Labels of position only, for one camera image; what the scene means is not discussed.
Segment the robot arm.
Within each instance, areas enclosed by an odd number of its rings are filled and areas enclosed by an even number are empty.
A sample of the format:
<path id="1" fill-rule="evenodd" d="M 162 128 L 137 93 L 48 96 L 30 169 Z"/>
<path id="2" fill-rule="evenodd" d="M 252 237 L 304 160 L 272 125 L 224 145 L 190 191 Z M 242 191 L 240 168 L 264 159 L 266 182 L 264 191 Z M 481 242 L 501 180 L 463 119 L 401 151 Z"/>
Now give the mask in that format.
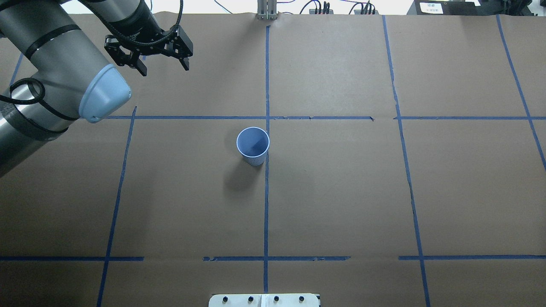
<path id="1" fill-rule="evenodd" d="M 83 0 L 108 29 L 99 51 L 62 8 L 62 0 L 3 0 L 1 37 L 35 66 L 1 95 L 1 175 L 6 175 L 78 119 L 95 124 L 131 98 L 117 70 L 129 66 L 146 76 L 142 56 L 176 58 L 189 70 L 193 43 L 175 23 L 163 30 L 144 0 Z"/>

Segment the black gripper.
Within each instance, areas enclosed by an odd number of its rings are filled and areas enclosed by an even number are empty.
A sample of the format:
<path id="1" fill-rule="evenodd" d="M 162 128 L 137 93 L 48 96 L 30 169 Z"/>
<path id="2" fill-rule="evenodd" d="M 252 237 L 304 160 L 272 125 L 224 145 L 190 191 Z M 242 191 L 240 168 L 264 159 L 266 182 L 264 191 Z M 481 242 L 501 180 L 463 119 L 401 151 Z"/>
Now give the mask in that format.
<path id="1" fill-rule="evenodd" d="M 185 71 L 189 71 L 189 58 L 193 56 L 193 42 L 180 25 L 173 31 L 158 33 L 139 31 L 133 36 L 107 35 L 104 49 L 120 67 L 129 66 L 142 76 L 148 75 L 143 56 L 164 55 L 180 61 Z"/>

